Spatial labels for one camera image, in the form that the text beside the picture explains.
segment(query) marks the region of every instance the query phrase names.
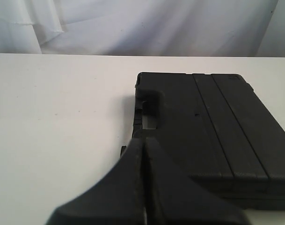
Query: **white cloth backdrop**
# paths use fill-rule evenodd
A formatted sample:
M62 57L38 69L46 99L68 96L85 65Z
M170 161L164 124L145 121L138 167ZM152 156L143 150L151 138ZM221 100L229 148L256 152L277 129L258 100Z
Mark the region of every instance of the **white cloth backdrop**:
M285 0L0 0L0 53L285 56Z

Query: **white table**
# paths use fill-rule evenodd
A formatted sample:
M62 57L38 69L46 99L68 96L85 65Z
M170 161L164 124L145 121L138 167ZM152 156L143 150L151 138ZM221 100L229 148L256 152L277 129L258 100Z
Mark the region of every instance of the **white table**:
M42 225L109 171L141 71L241 74L285 130L285 58L0 54L0 225ZM285 225L285 212L247 215Z

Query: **black plastic case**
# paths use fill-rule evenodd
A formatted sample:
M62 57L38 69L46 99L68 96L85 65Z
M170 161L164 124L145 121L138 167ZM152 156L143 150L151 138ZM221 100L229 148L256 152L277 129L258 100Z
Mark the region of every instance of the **black plastic case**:
M145 116L155 129L142 127ZM240 75L140 73L133 137L154 137L217 196L285 210L285 132Z

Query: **white tabletop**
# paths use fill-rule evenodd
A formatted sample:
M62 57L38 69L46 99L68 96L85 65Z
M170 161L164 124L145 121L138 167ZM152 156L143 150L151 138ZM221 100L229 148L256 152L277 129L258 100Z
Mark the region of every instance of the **white tabletop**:
M241 74L285 130L285 58L0 54L0 225L43 225L109 171L141 71ZM285 225L285 212L247 215Z

